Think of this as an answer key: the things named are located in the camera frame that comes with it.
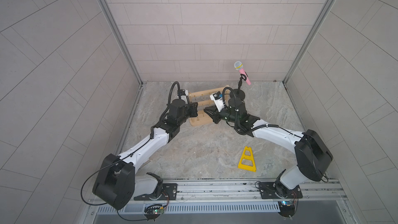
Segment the yellow triangular plastic stand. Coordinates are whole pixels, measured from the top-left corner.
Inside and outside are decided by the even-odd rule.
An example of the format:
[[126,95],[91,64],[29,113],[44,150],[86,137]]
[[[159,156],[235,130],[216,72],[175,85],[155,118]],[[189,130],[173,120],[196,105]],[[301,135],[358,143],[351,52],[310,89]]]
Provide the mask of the yellow triangular plastic stand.
[[242,155],[240,157],[237,167],[239,169],[246,170],[246,171],[251,171],[251,172],[257,171],[254,154],[252,152],[251,147],[248,147],[248,146],[244,147],[244,150],[242,152]]

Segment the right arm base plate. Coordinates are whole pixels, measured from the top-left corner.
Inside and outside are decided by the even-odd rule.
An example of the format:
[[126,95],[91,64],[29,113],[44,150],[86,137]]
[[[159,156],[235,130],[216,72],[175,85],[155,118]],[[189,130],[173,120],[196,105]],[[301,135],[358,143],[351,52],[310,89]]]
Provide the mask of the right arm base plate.
[[277,192],[273,182],[256,181],[255,187],[259,190],[262,199],[280,199],[281,201],[284,201],[285,199],[303,198],[303,194],[299,185],[292,190],[283,189],[280,193]]

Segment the pink toy microphone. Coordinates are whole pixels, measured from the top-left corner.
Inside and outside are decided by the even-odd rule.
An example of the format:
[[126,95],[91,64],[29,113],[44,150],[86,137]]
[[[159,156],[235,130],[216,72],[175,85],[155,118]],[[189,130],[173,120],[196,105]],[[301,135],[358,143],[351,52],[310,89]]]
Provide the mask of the pink toy microphone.
[[251,85],[251,81],[249,80],[249,77],[248,77],[247,73],[244,70],[244,66],[243,66],[242,62],[236,61],[234,63],[234,67],[240,73],[240,75],[243,78],[243,80],[250,86]]

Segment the right green circuit board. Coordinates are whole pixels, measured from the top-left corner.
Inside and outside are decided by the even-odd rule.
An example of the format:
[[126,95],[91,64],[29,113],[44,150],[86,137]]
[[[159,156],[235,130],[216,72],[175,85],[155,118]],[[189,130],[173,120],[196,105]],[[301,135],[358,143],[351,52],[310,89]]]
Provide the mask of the right green circuit board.
[[292,201],[278,202],[279,215],[285,218],[292,218],[295,215],[296,207]]

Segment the green circuit board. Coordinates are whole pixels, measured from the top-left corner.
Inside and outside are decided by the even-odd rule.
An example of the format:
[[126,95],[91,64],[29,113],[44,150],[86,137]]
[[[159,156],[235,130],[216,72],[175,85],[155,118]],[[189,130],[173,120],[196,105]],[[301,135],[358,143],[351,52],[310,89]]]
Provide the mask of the green circuit board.
[[279,215],[285,218],[292,218],[295,215],[296,207],[292,201],[278,202]]
[[144,216],[148,220],[155,220],[165,212],[165,207],[162,204],[153,204],[144,209]]

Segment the white ventilation grille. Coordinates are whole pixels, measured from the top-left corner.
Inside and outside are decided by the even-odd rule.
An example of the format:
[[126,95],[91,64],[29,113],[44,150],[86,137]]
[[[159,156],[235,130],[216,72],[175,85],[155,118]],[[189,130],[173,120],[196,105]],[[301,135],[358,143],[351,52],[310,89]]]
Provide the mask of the white ventilation grille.
[[[128,204],[120,214],[143,214],[149,204]],[[279,213],[278,202],[191,202],[170,203],[166,214],[201,214],[201,213]],[[97,214],[117,214],[110,206],[102,206]]]

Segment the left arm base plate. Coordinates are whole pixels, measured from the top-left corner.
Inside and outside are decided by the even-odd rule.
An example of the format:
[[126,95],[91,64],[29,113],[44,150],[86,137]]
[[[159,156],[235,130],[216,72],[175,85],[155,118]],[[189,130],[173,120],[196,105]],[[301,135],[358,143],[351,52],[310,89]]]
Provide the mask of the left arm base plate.
[[176,200],[178,184],[176,183],[165,183],[162,185],[159,196],[155,194],[141,195],[134,197],[134,201],[165,201],[165,200]]

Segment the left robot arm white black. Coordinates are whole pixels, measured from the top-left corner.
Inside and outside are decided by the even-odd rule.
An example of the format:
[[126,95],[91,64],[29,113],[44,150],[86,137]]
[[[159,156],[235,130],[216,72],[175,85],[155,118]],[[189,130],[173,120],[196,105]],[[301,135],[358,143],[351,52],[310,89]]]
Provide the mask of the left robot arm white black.
[[168,97],[166,109],[150,128],[150,134],[129,150],[106,156],[100,169],[94,172],[96,180],[92,192],[104,204],[119,211],[134,197],[146,195],[157,199],[162,195],[160,176],[136,174],[156,151],[179,133],[183,123],[198,115],[198,104],[190,101],[188,92],[181,89],[179,82],[174,82],[171,88],[177,89],[177,98]]

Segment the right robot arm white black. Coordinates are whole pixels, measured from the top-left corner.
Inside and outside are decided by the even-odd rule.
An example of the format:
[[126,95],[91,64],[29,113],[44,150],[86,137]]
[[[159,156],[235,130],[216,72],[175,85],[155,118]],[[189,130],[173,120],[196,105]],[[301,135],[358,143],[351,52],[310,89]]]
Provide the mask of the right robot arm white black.
[[287,198],[299,184],[307,180],[319,182],[325,177],[333,155],[316,131],[287,130],[248,114],[244,100],[230,87],[212,93],[210,99],[215,105],[204,108],[204,112],[215,124],[223,120],[239,135],[270,141],[295,154],[297,164],[282,171],[272,185],[276,196]]

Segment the wooden jewelry display stand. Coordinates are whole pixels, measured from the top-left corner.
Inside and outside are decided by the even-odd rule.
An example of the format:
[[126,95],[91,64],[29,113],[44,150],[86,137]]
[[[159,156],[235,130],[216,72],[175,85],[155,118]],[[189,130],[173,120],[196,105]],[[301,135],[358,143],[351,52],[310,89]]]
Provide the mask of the wooden jewelry display stand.
[[208,90],[204,90],[204,91],[189,92],[189,99],[192,102],[198,103],[198,116],[189,119],[190,124],[193,127],[198,127],[201,125],[213,123],[212,118],[209,117],[204,112],[204,108],[209,107],[209,106],[215,106],[215,103],[210,98],[210,96],[218,91],[222,92],[223,89],[228,86],[229,85],[219,87],[219,88],[214,88],[214,89],[208,89]]

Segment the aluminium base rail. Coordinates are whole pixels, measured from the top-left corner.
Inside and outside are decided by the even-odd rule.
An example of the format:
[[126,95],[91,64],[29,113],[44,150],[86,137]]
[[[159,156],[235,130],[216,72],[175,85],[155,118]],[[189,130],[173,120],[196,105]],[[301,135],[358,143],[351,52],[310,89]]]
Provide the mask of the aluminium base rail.
[[[262,199],[255,182],[273,182],[273,179],[166,179],[165,183],[178,184],[176,200],[170,203],[184,202],[257,202],[279,201],[280,199]],[[303,194],[301,199],[285,201],[328,201],[347,200],[346,193],[337,179],[325,182],[307,181],[299,185]]]

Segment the left green circuit board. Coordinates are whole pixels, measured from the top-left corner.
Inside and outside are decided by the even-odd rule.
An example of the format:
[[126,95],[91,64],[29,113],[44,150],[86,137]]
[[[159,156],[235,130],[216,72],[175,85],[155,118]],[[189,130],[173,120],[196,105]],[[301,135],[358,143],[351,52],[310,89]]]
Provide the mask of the left green circuit board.
[[165,212],[165,207],[162,204],[153,204],[144,209],[144,216],[148,220],[155,220]]

